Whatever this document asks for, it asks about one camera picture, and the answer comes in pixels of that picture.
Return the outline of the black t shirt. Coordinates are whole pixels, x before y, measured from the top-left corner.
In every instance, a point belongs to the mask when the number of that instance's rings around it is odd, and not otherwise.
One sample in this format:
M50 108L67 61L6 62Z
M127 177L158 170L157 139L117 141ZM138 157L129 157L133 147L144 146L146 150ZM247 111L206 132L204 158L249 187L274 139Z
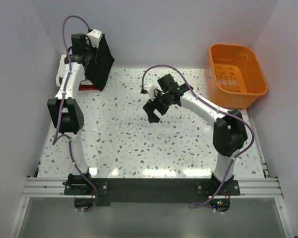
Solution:
M106 37L102 35L98 48L92 50L92 58L85 70L85 78L99 91L106 86L114 60Z

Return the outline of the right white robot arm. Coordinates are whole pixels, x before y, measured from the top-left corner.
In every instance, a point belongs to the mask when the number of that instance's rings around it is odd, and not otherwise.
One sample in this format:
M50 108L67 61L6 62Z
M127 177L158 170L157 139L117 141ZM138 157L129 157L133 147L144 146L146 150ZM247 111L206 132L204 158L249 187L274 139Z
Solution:
M248 139L245 124L239 110L225 110L205 98L201 98L193 88L184 83L179 85L170 74L158 80L159 87L142 83L141 93L149 96L143 106L150 123L158 123L155 114L166 114L169 107L178 105L195 113L213 128L213 146L218 153L216 168L208 185L204 185L209 195L222 195L233 180L234 158Z

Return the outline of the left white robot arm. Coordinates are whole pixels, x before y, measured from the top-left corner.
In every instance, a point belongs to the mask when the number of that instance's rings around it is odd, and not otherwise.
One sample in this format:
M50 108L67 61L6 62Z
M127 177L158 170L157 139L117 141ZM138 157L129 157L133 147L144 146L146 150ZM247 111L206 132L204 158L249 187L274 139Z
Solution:
M72 167L64 183L65 194L96 196L96 186L91 181L82 146L84 115L75 99L80 83L85 79L85 68L93 58L95 48L86 34L73 34L71 41L72 46L66 47L66 55L60 61L64 73L60 88L56 96L47 102L56 129L52 144L62 137L68 139Z

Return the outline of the folded red t shirt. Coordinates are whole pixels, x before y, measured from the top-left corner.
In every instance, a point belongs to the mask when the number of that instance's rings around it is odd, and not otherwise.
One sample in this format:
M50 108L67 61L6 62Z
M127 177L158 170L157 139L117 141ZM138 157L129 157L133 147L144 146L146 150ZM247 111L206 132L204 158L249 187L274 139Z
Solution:
M97 87L95 87L94 85L89 85L89 84L87 84L87 85L85 85L85 84L81 84L80 86L79 86L79 89L78 89L79 91L86 91L86 90L98 90L98 88Z

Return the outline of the folded white printed t shirt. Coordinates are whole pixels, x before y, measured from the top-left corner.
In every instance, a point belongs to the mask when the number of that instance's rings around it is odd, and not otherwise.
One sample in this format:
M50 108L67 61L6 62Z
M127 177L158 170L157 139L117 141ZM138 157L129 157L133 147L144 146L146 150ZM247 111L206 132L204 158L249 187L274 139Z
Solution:
M59 61L59 67L56 75L56 86L60 87L62 84L62 80L65 75L65 63L64 60L66 58L66 55L61 55L60 61Z

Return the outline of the orange plastic basket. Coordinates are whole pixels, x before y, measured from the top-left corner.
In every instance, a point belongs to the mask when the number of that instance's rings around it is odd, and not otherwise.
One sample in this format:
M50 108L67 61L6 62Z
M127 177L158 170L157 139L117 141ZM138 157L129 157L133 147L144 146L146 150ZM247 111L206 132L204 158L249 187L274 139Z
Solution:
M247 109L268 92L256 54L242 45L211 45L205 79L210 101L223 108Z

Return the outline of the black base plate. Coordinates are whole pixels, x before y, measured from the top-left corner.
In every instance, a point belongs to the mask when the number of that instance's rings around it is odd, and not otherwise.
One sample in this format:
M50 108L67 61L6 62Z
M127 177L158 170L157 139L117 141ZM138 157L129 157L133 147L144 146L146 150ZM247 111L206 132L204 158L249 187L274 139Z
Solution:
M203 203L212 195L239 196L237 180L211 178L90 178L69 175L64 194L74 196L76 208L113 203Z

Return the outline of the aluminium rail frame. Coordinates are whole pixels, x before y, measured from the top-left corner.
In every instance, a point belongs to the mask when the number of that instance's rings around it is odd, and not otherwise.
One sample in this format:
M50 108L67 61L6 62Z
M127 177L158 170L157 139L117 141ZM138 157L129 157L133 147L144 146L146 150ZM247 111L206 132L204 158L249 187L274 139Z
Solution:
M213 129L181 108L150 124L141 108L86 110L82 143L90 173L106 179L208 179ZM13 238L289 238L283 194L256 146L236 160L240 195L226 212L184 203L113 203L83 213L64 194L68 143L47 140L36 177L26 179Z

